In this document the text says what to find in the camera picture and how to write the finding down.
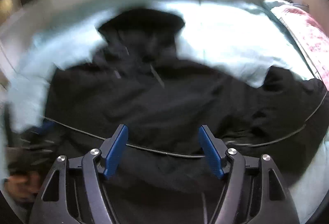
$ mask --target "silver screw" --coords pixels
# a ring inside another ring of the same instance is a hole
[[[230,149],[228,149],[227,152],[228,152],[230,155],[236,155],[236,153],[237,153],[236,149],[234,149],[234,148],[230,148]]]
[[[265,161],[270,161],[271,160],[271,157],[269,155],[263,155],[262,158],[265,160]]]
[[[63,162],[65,160],[65,155],[60,155],[57,157],[58,162]]]
[[[91,153],[92,155],[97,155],[97,154],[99,153],[99,150],[98,150],[98,149],[92,149],[92,150],[90,151],[90,153]]]

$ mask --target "bed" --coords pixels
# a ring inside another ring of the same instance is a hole
[[[58,13],[32,38],[30,50],[20,61],[8,90],[15,131],[41,124],[55,68],[91,61],[93,53],[106,45],[95,27],[132,4],[174,12],[184,18],[185,28],[177,38],[179,58],[215,67],[253,87],[262,85],[271,65],[290,69],[303,80],[314,77],[292,37],[257,2],[93,0]],[[306,223],[329,189],[328,140],[327,133],[304,175],[290,187],[301,224]],[[2,177],[6,175],[4,167],[1,163]]]

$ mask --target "pink blanket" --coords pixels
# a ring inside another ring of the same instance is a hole
[[[289,30],[315,76],[329,89],[329,38],[320,24],[292,5],[282,5],[271,11]]]

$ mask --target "black jacket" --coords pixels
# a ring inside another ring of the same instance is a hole
[[[103,138],[126,124],[129,144],[183,155],[203,154],[197,132],[208,125],[215,137],[243,154],[270,154],[295,180],[329,125],[324,84],[296,81],[290,71],[271,67],[263,86],[252,88],[205,65],[179,60],[175,35],[183,26],[178,16],[149,9],[133,9],[105,23],[99,31],[108,46],[91,64],[55,72],[46,117]],[[273,143],[283,137],[288,138]],[[60,153],[81,156],[101,143],[72,131]],[[109,188],[116,193],[114,207],[123,223],[148,223],[147,212],[158,218],[160,209],[149,213],[154,203],[167,211],[157,223],[185,215],[190,223],[200,223],[200,194],[208,195],[211,215],[220,195],[213,190],[221,185],[204,158],[127,147]],[[177,207],[183,209],[177,213]]]

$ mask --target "blue object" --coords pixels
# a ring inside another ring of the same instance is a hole
[[[106,179],[109,179],[116,172],[116,168],[119,164],[123,150],[128,141],[127,126],[123,125],[119,135],[116,138],[112,138],[112,139],[114,139],[115,141],[113,142],[113,145],[105,158],[105,170],[103,172],[103,175],[105,176]]]
[[[203,127],[199,128],[199,142],[205,153],[211,171],[221,179],[225,175],[222,168],[221,158],[211,138],[209,138],[209,135]]]

